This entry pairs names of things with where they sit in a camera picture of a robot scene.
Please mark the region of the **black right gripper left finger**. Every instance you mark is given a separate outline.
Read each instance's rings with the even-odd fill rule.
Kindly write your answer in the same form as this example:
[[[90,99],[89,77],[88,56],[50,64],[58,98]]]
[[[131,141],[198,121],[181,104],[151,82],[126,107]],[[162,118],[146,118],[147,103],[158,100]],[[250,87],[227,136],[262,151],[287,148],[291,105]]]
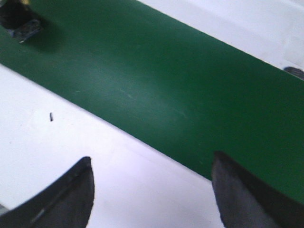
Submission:
[[[85,228],[95,199],[91,158],[81,158],[36,196],[0,216],[2,228]]]

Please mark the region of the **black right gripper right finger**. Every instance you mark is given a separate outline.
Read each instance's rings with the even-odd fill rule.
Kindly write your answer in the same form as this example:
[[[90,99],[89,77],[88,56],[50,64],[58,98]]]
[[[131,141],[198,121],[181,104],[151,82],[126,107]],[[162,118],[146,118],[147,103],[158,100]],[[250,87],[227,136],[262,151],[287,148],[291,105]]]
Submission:
[[[226,228],[302,228],[303,204],[275,190],[221,151],[214,153],[212,187]]]

